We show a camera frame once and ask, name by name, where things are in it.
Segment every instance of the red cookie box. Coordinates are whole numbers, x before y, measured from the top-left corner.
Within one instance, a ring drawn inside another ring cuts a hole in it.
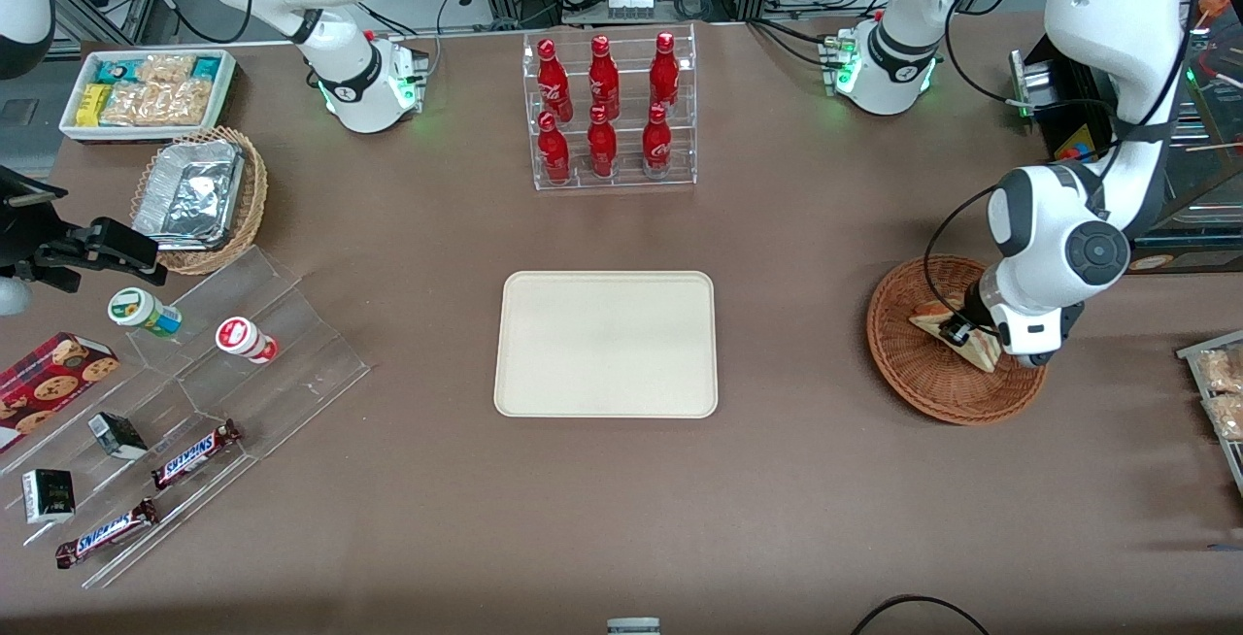
[[[111,348],[62,331],[0,373],[0,454],[119,367]]]

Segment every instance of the coca-cola bottle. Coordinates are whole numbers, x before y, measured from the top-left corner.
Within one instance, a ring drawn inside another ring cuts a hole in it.
[[[539,113],[539,158],[544,174],[554,184],[569,180],[569,145],[566,137],[557,130],[557,119],[551,112]]]
[[[592,126],[587,129],[587,144],[592,149],[592,171],[600,179],[613,176],[618,158],[618,134],[609,126],[609,113],[603,104],[592,107]]]
[[[618,65],[609,55],[609,39],[604,35],[592,37],[592,68],[587,78],[592,83],[592,104],[602,104],[609,121],[617,121],[622,114],[622,81],[618,78]]]
[[[674,58],[674,34],[656,34],[656,60],[651,61],[651,103],[674,108],[677,104],[677,60]]]
[[[574,104],[569,101],[569,77],[557,60],[557,46],[549,39],[543,39],[536,46],[539,55],[539,94],[543,108],[554,113],[557,121],[571,122],[574,117]]]
[[[665,104],[651,104],[648,126],[643,129],[643,171],[648,179],[669,175],[669,143],[672,134],[665,122]]]

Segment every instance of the tabletop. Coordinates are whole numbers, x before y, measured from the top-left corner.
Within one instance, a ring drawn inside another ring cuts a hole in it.
[[[956,34],[1003,89],[1040,19]],[[824,634],[899,593],[994,633],[1237,629],[1243,562],[1204,546],[1243,539],[1243,503],[1173,357],[1239,328],[1237,277],[1125,277],[1023,414],[926,419],[873,365],[868,298],[1040,140],[951,68],[876,118],[745,25],[696,35],[700,183],[604,196],[532,189],[521,35],[444,41],[425,113],[378,135],[326,113],[295,47],[234,47],[227,121],[270,171],[259,245],[374,369],[107,589],[0,526],[0,631]],[[61,215],[128,215],[152,152],[66,140]],[[941,249],[997,258],[979,206]],[[502,285],[537,268],[709,273],[716,413],[497,414]],[[0,360],[55,331],[118,342],[103,303],[128,285],[40,286]]]

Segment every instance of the yogurt bottle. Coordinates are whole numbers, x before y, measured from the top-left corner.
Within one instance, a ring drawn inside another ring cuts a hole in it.
[[[216,329],[216,344],[221,352],[235,353],[257,364],[275,359],[276,352],[281,348],[276,339],[264,334],[245,317],[230,317],[222,321]]]
[[[181,328],[181,312],[142,288],[124,288],[108,299],[108,317],[122,327],[137,327],[167,339]]]

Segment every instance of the brown wicker tray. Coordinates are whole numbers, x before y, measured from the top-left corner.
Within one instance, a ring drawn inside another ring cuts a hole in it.
[[[953,255],[933,255],[929,268],[946,296],[962,293],[984,272],[975,260]],[[919,258],[888,272],[871,296],[868,347],[894,391],[929,416],[967,426],[1008,419],[1035,399],[1044,384],[1043,367],[1023,368],[1003,353],[997,370],[984,373],[907,322],[929,299],[933,296]]]
[[[173,144],[208,143],[208,140],[230,140],[240,144],[246,153],[246,165],[241,175],[241,196],[232,217],[232,236],[225,246],[216,251],[160,251],[159,263],[169,271],[185,273],[185,276],[205,276],[232,263],[255,241],[259,232],[259,224],[264,219],[264,201],[267,200],[267,169],[264,167],[264,158],[259,157],[257,149],[246,139],[241,132],[229,129],[229,127],[213,127],[211,130],[194,132],[185,138],[173,140]],[[152,167],[155,157],[147,162],[147,170],[142,179],[138,179],[138,189],[129,201],[129,220],[138,215],[138,205],[147,193],[147,179],[150,179]]]

